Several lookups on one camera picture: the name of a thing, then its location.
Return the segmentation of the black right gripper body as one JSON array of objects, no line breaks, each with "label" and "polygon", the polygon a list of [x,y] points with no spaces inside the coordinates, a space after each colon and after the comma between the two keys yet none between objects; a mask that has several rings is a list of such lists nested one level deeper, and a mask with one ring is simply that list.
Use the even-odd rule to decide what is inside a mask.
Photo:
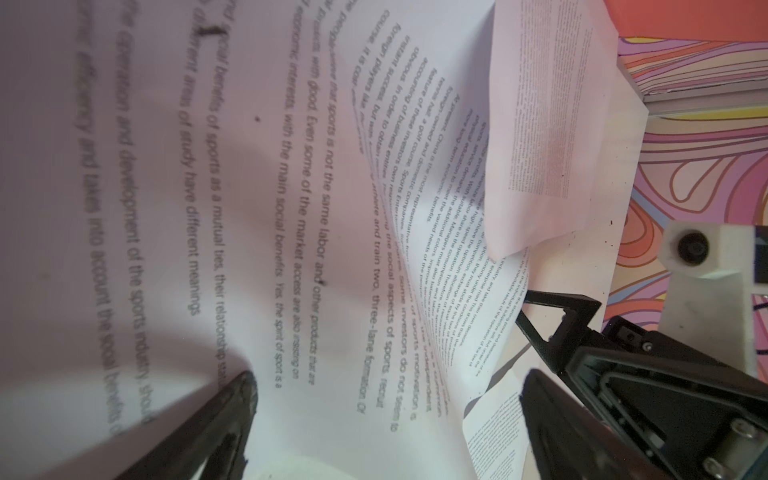
[{"label": "black right gripper body", "polygon": [[766,383],[620,317],[601,334],[565,314],[549,341],[571,392],[671,477],[766,478]]}]

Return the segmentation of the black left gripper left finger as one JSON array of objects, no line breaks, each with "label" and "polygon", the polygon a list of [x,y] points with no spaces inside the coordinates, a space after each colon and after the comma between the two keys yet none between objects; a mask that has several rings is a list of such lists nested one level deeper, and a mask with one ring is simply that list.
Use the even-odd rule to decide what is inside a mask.
[{"label": "black left gripper left finger", "polygon": [[257,381],[245,371],[118,477],[241,479],[257,405]]}]

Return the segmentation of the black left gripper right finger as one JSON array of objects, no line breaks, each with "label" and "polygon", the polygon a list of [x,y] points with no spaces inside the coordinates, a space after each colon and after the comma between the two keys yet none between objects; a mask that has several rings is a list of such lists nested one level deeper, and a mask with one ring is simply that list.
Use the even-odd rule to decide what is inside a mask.
[{"label": "black left gripper right finger", "polygon": [[542,479],[666,477],[540,370],[527,374],[520,405]]}]

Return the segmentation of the printed paper sheet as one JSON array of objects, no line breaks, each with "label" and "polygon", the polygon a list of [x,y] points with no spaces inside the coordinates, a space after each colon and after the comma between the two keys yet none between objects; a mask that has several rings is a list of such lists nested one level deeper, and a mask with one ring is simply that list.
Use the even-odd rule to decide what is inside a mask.
[{"label": "printed paper sheet", "polygon": [[522,479],[529,439],[520,404],[522,381],[508,372],[477,402],[463,433],[478,479]]},{"label": "printed paper sheet", "polygon": [[494,261],[584,227],[618,33],[602,1],[498,1],[484,225]]},{"label": "printed paper sheet", "polygon": [[5,1],[1,475],[108,479],[249,371],[246,474],[477,479],[527,282],[490,1]]}]

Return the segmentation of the printed paper sheet back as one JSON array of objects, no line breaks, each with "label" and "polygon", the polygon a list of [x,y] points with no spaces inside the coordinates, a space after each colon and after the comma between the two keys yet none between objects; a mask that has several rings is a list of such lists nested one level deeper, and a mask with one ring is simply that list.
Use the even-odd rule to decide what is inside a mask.
[{"label": "printed paper sheet back", "polygon": [[494,261],[584,227],[618,33],[602,1],[498,1],[484,225]]}]

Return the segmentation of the printed paper sheet front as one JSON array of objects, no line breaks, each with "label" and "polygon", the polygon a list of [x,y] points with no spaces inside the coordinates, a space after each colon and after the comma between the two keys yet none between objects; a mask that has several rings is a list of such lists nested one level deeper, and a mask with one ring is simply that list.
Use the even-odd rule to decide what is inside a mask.
[{"label": "printed paper sheet front", "polygon": [[477,479],[527,282],[490,1],[5,1],[1,475],[108,479],[249,371],[246,474]]}]

